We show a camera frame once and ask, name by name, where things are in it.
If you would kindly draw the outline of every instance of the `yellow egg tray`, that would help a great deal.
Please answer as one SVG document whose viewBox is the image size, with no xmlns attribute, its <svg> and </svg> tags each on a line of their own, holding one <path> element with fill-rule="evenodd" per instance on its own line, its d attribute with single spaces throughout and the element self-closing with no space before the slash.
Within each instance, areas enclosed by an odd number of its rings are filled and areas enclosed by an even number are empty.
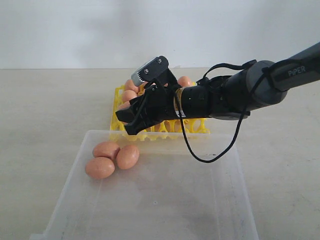
<svg viewBox="0 0 320 240">
<path fill-rule="evenodd" d="M 110 123 L 111 131 L 126 131 L 124 124 L 118 120 L 116 116 L 116 111 L 119 105 L 123 104 L 122 101 L 122 93 L 125 90 L 125 86 L 122 85 L 117 87 L 114 91 L 114 99 L 113 99 L 113 110 L 112 110 L 112 118 Z M 139 87 L 138 96 L 144 94 L 144 87 L 141 85 Z M 205 126 L 205 118 L 193 118 L 193 119 L 184 119 L 184 128 L 186 133 L 195 133 L 195 134 L 209 134 L 209 129 Z M 182 133 L 182 128 L 180 124 L 180 120 L 165 120 L 155 126 L 149 127 L 142 132 L 154 132 L 154 133 Z M 162 135 L 146 135 L 146 134 L 138 134 L 138 135 L 127 135 L 127 139 L 130 141 L 144 141 L 146 138 L 150 140 L 156 140 L 157 138 L 165 139 L 168 136 L 165 134 Z"/>
</svg>

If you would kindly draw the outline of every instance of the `robotic arm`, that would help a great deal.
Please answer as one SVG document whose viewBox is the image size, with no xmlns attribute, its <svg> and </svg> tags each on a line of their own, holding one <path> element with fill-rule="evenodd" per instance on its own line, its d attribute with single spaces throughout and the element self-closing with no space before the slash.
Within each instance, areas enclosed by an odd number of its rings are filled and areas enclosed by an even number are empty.
<svg viewBox="0 0 320 240">
<path fill-rule="evenodd" d="M 159 56 L 132 74 L 136 86 L 147 84 L 144 95 L 116 112 L 119 121 L 128 123 L 125 130 L 129 135 L 164 120 L 179 119 L 180 113 L 186 119 L 242 120 L 252 110 L 278 104 L 289 89 L 320 80 L 320 42 L 277 63 L 218 64 L 209 71 L 221 67 L 241 71 L 211 79 L 205 74 L 191 87 L 181 87 L 168 66 L 168 60 Z"/>
</svg>

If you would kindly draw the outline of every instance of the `plastic bin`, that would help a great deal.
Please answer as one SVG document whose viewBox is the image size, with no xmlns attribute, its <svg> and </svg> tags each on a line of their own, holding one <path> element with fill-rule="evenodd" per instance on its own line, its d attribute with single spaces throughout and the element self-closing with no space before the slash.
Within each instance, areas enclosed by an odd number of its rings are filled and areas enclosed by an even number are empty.
<svg viewBox="0 0 320 240">
<path fill-rule="evenodd" d="M 110 138 L 121 147 L 123 132 L 86 133 L 61 196 L 43 234 L 31 240 L 258 240 L 237 149 L 201 163 L 180 133 L 136 141 L 140 158 L 129 170 L 103 180 L 85 174 L 94 146 Z M 231 137 L 189 134 L 203 158 L 220 153 Z"/>
</svg>

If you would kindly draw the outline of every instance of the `white table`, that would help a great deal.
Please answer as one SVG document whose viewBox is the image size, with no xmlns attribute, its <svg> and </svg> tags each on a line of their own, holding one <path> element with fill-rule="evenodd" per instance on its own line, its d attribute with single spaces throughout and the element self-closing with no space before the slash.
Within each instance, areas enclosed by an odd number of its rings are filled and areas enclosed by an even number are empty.
<svg viewBox="0 0 320 240">
<path fill-rule="evenodd" d="M 205 70 L 173 72 L 196 81 Z M 114 89 L 131 72 L 0 70 L 0 239 L 45 230 L 85 132 L 109 129 Z M 319 239 L 319 92 L 320 82 L 292 89 L 242 124 L 236 144 L 261 240 Z M 206 123 L 228 134 L 235 124 Z"/>
</svg>

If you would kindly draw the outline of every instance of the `yellow label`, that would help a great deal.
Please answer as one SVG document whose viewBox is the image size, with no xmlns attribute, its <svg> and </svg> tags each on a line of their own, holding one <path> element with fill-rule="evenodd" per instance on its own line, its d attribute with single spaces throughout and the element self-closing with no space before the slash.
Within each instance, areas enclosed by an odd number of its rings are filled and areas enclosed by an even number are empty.
<svg viewBox="0 0 320 240">
<path fill-rule="evenodd" d="M 184 91 L 185 87 L 181 87 L 181 88 L 178 88 L 175 93 L 176 93 L 176 96 L 178 98 L 178 102 L 179 102 L 179 105 L 180 105 L 180 109 L 181 109 L 181 115 L 183 118 L 186 117 L 185 113 L 184 113 L 184 110 L 182 109 L 182 103 L 181 103 L 181 99 L 182 99 L 182 92 Z M 174 107 L 174 110 L 175 110 L 175 114 L 179 117 L 179 109 L 178 109 L 178 105 L 176 103 L 176 98 L 174 97 L 173 98 L 173 107 Z"/>
</svg>

